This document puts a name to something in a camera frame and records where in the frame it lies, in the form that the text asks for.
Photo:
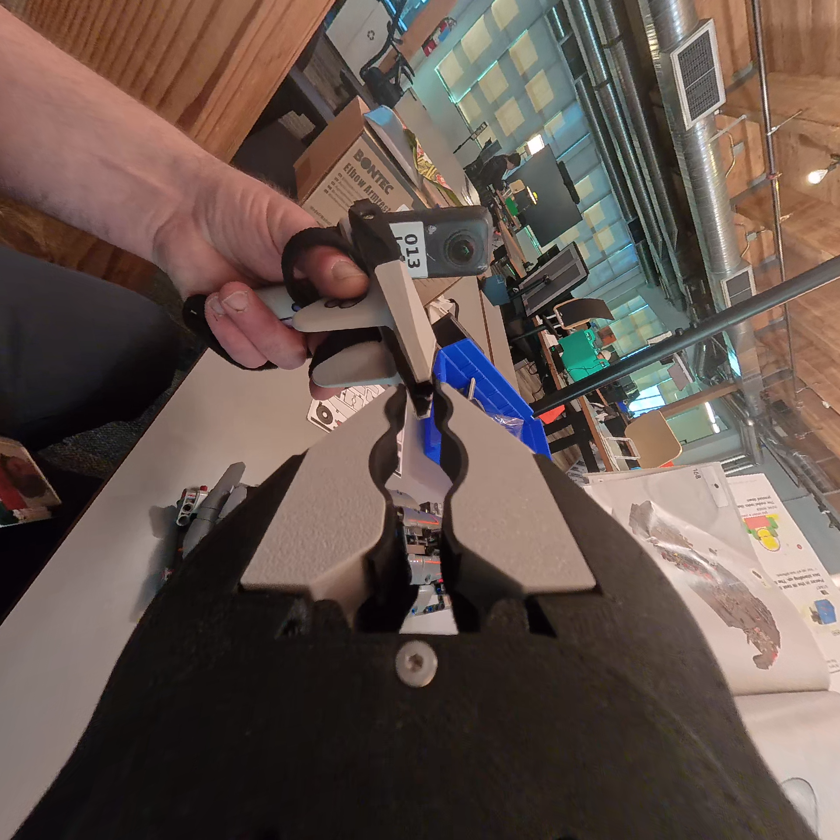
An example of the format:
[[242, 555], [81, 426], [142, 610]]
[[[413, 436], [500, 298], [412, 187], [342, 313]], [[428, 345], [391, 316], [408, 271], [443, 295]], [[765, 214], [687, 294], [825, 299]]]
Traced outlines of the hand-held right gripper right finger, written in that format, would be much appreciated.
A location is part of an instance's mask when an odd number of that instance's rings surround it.
[[436, 385], [444, 502], [444, 580], [485, 616], [501, 600], [591, 592], [595, 577], [548, 478], [555, 464], [516, 439], [454, 387]]

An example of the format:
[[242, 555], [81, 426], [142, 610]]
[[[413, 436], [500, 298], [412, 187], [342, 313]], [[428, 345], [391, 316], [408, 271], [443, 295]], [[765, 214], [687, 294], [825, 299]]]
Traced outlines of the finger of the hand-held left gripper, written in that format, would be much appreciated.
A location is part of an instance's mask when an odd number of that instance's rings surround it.
[[413, 278], [398, 260], [376, 267], [374, 276], [394, 321], [392, 327], [381, 327], [381, 334], [402, 383], [405, 386], [415, 382], [434, 384], [438, 345]]

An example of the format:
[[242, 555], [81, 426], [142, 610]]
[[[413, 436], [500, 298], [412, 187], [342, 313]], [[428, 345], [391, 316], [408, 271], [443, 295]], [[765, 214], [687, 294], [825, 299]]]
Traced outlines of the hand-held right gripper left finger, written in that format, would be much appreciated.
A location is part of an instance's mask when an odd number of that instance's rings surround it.
[[355, 616], [380, 584], [406, 388], [389, 386], [310, 447], [241, 577], [246, 590], [333, 601]]

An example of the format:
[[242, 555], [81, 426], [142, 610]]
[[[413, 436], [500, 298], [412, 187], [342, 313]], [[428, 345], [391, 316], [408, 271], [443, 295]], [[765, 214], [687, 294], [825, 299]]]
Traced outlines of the grey lego vehicle model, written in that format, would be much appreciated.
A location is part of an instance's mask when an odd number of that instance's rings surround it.
[[[160, 509], [161, 555], [140, 598], [140, 610], [151, 602], [203, 537], [254, 490], [242, 482], [233, 482], [244, 471], [243, 464], [231, 465], [215, 487], [188, 486], [174, 506]], [[429, 627], [432, 633], [445, 633], [447, 629], [442, 624], [425, 618], [451, 613], [453, 609], [440, 562], [443, 506], [437, 501], [417, 502], [399, 489], [391, 489], [390, 493], [397, 516], [395, 535], [405, 557], [408, 582], [416, 588], [403, 631]]]

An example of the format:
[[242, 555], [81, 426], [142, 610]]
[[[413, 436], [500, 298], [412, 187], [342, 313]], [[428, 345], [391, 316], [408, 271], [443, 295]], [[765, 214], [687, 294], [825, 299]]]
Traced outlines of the lego sticker sheet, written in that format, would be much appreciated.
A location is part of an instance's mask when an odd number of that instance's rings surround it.
[[345, 388], [326, 401], [312, 400], [308, 421], [327, 432], [345, 423], [384, 392], [381, 385], [357, 385]]

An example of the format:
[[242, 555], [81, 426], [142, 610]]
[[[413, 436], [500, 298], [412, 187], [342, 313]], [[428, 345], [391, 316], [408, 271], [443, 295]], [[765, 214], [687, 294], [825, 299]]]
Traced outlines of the person's left hand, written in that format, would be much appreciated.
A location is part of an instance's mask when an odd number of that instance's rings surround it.
[[287, 326], [256, 288], [282, 282], [287, 241], [310, 227], [314, 219], [290, 198], [234, 172], [178, 206], [157, 231], [154, 254], [184, 298], [206, 298], [207, 327], [233, 362], [295, 370], [325, 335]]

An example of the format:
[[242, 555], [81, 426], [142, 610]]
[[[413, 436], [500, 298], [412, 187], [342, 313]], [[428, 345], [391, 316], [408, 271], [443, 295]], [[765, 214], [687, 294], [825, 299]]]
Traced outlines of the leaf print packet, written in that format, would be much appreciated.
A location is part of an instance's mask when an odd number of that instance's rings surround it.
[[403, 132], [408, 142], [411, 151], [411, 157], [417, 173], [430, 183], [436, 184], [442, 189], [451, 191], [445, 178], [441, 175], [436, 165], [431, 161], [427, 153], [424, 151], [419, 139], [413, 131], [403, 126]]

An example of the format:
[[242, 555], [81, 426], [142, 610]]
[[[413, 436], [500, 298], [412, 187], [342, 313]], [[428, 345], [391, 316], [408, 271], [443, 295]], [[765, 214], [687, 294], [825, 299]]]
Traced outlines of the black monitor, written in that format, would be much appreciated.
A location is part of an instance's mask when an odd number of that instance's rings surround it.
[[546, 248], [582, 221], [580, 197], [565, 164], [546, 145], [511, 174], [522, 181], [524, 197], [517, 198], [522, 223], [530, 227], [539, 246]]

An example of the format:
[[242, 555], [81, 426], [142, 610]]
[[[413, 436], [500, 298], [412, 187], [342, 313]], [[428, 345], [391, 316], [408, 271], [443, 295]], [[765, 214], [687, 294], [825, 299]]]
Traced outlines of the brown cardboard box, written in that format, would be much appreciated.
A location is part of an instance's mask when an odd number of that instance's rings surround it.
[[353, 98], [295, 163], [297, 199], [321, 227], [336, 226], [358, 201], [386, 212], [420, 210], [420, 188], [380, 142], [360, 97]]

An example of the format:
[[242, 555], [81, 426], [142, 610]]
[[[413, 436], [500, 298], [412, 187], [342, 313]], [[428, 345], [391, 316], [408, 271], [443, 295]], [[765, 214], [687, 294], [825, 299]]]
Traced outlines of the wooden chair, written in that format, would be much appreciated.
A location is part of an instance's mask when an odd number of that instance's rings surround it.
[[625, 446], [632, 452], [623, 457], [641, 469], [671, 467], [682, 453], [682, 445], [658, 409], [634, 419], [625, 428]]

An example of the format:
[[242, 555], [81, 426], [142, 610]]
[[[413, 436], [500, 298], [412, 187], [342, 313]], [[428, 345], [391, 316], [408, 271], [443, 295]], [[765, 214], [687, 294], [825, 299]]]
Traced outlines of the green machine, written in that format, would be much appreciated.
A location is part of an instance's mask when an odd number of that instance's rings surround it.
[[570, 332], [560, 339], [560, 349], [563, 368], [572, 382], [583, 380], [610, 366], [610, 352], [598, 346], [592, 329]]

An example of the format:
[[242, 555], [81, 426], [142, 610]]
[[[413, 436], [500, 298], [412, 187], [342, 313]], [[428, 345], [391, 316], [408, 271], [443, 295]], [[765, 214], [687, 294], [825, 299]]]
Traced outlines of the white recycling bin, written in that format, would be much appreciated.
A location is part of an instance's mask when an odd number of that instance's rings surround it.
[[392, 10], [386, 2], [343, 2], [326, 36], [356, 76], [361, 68], [383, 47]]

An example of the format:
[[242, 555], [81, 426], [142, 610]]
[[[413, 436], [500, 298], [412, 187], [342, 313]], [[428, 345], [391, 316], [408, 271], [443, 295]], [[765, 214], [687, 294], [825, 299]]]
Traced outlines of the colourful printed box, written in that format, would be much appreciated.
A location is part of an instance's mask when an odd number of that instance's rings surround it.
[[50, 519], [61, 504], [27, 449], [1, 437], [1, 527]]

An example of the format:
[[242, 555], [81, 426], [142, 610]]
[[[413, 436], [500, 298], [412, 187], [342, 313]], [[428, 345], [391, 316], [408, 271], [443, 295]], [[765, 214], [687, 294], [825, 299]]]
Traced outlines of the large white vent grille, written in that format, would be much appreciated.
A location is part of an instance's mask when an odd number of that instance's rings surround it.
[[704, 19], [693, 34], [669, 55], [675, 74], [679, 108], [685, 130], [710, 116], [725, 103], [717, 30]]

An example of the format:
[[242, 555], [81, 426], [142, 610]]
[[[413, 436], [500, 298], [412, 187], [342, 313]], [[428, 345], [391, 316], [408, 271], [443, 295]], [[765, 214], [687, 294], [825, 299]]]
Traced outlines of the silver ventilation duct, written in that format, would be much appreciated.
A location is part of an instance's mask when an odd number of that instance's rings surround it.
[[692, 36], [700, 20], [694, 2], [640, 2], [679, 170], [686, 187], [708, 286], [716, 311], [727, 307], [722, 282], [746, 266], [740, 255], [713, 116], [687, 128], [670, 54]]

